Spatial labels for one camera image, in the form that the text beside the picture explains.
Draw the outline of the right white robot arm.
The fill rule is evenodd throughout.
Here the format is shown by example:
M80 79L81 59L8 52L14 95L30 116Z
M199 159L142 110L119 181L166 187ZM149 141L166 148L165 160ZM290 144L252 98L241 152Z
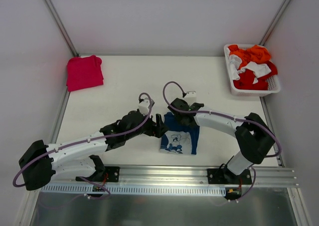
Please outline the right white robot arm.
M249 166L261 164L276 142L273 133L256 113L240 118L213 111L203 103L188 105L180 98L174 99L167 108L183 126L211 128L236 139L239 152L213 175L227 184L239 181Z

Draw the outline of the navy blue t-shirt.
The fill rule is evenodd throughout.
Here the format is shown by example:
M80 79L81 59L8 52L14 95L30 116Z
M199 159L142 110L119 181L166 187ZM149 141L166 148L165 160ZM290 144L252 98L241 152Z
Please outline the navy blue t-shirt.
M162 136L159 151L168 154L196 155L200 127L180 125L174 115L167 112L164 123L168 131Z

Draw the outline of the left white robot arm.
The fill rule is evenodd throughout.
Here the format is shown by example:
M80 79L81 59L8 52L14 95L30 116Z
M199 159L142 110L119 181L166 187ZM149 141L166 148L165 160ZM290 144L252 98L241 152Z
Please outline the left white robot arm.
M82 139L47 145L43 140L37 140L20 158L20 171L14 177L13 185L33 191L60 175L99 181L103 178L104 166L98 154L124 146L141 134L161 138L167 131L160 114L152 117L135 110ZM24 180L21 185L16 182L19 176Z

